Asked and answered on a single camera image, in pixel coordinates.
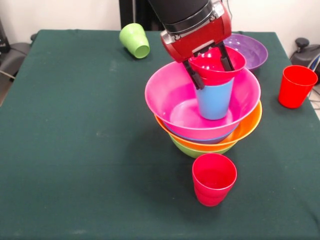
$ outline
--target red cup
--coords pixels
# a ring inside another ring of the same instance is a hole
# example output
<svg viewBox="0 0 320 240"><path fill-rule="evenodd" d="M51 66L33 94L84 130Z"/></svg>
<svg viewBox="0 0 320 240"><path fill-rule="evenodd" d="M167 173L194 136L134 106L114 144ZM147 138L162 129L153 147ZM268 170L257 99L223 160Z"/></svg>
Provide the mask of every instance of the red cup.
<svg viewBox="0 0 320 240"><path fill-rule="evenodd" d="M214 207L225 199L234 186L237 169L226 156L206 153L193 162L192 178L198 201L207 207Z"/></svg>
<svg viewBox="0 0 320 240"><path fill-rule="evenodd" d="M204 85L216 86L228 83L246 66L246 58L240 52L228 46L225 48L233 65L233 71L225 71L218 47L211 48L199 56L189 58L191 67L198 72Z"/></svg>
<svg viewBox="0 0 320 240"><path fill-rule="evenodd" d="M318 76L311 69L290 65L283 70L278 101L286 108L299 108L308 93L318 81Z"/></svg>

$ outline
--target purple bowl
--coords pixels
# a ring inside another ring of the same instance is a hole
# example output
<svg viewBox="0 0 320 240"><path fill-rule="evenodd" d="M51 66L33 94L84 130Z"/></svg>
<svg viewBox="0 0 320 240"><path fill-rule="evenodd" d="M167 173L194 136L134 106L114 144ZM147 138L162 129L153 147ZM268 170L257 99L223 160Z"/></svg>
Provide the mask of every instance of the purple bowl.
<svg viewBox="0 0 320 240"><path fill-rule="evenodd" d="M244 55L246 59L245 67L251 71L259 68L268 58L268 50L266 47L252 37L233 33L223 42L226 46Z"/></svg>

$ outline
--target green tablecloth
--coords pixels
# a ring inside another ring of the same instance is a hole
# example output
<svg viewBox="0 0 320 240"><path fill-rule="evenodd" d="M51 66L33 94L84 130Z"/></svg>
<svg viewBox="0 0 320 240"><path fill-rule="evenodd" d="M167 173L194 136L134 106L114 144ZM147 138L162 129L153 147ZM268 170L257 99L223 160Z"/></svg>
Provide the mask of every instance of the green tablecloth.
<svg viewBox="0 0 320 240"><path fill-rule="evenodd" d="M159 33L142 60L118 34L39 32L0 108L0 239L320 239L320 123L308 100L277 101L290 62L276 34L244 33L269 52L255 73L263 116L226 153L238 179L213 208L145 103L171 62Z"/></svg>

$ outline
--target plastic cup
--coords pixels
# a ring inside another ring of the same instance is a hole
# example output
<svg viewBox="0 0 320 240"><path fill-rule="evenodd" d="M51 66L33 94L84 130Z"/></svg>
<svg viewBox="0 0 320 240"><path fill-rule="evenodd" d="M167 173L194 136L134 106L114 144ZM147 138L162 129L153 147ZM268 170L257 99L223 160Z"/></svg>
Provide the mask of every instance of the plastic cup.
<svg viewBox="0 0 320 240"><path fill-rule="evenodd" d="M149 41L145 30L138 23L130 23L122 28L119 39L137 59L146 57L150 52Z"/></svg>
<svg viewBox="0 0 320 240"><path fill-rule="evenodd" d="M193 162L192 178L198 201L207 207L214 207L225 199L234 186L237 169L226 156L206 153Z"/></svg>
<svg viewBox="0 0 320 240"><path fill-rule="evenodd" d="M225 84L245 68L247 61L240 52L228 46L225 49L234 67L233 71L224 70L221 62L222 55L217 47L211 48L200 56L189 59L191 67L202 77L204 85L215 86Z"/></svg>
<svg viewBox="0 0 320 240"><path fill-rule="evenodd" d="M299 108L317 81L318 76L311 69L300 65L287 66L282 73L278 101L286 108Z"/></svg>
<svg viewBox="0 0 320 240"><path fill-rule="evenodd" d="M234 78L221 85L195 90L198 110L203 118L218 120L227 115L233 84Z"/></svg>

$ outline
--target pink cup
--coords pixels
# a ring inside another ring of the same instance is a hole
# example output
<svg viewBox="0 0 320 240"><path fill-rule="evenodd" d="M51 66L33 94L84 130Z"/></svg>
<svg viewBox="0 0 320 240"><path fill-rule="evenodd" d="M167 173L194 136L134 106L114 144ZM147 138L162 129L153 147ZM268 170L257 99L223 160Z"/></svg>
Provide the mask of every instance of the pink cup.
<svg viewBox="0 0 320 240"><path fill-rule="evenodd" d="M198 201L214 207L221 203L236 182L237 169L224 155L206 153L192 165L194 191Z"/></svg>

